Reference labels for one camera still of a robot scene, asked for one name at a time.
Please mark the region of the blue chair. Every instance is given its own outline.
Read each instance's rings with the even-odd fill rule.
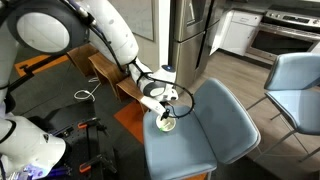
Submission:
[[[247,110],[268,98],[280,111],[277,116],[282,115],[293,130],[262,152],[255,160],[270,152],[296,132],[305,135],[320,135],[320,93],[310,90],[319,83],[319,54],[290,53],[278,56],[264,85],[264,89],[267,90],[266,96]],[[300,161],[304,161],[319,150],[320,148],[316,149]]]
[[[177,119],[170,132],[158,129],[157,114],[145,114],[144,146],[152,179],[184,179],[203,173],[210,179],[218,162],[233,163],[260,142],[247,111],[220,81],[206,80],[194,98],[192,113]],[[177,115],[188,110],[174,106]]]

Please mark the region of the stove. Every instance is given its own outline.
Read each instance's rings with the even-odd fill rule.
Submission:
[[[315,10],[273,5],[261,22],[320,34],[319,16]]]
[[[273,5],[264,14],[247,53],[274,61],[286,53],[320,53],[319,42],[319,11]]]

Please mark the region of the white cabinet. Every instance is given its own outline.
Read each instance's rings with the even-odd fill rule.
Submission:
[[[221,49],[244,56],[262,15],[234,11]]]
[[[228,12],[224,13],[222,15],[222,17],[220,18],[220,21],[218,24],[218,30],[217,30],[217,33],[215,34],[215,37],[214,37],[214,41],[212,44],[210,55],[212,53],[214,53],[218,48],[221,48],[222,43],[224,41],[224,37],[226,36],[226,34],[228,32],[233,13],[234,13],[233,10],[228,11]]]
[[[312,53],[320,54],[320,42],[312,49]]]
[[[256,27],[231,23],[222,49],[244,56]]]

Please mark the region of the stainless steel refrigerator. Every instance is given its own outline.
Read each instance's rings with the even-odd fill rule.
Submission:
[[[188,88],[204,71],[224,1],[171,0],[169,64],[179,85]]]

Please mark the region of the cup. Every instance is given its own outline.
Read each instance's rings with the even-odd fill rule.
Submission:
[[[161,116],[158,116],[156,119],[156,124],[160,131],[169,132],[176,126],[176,119],[168,117],[161,120]]]

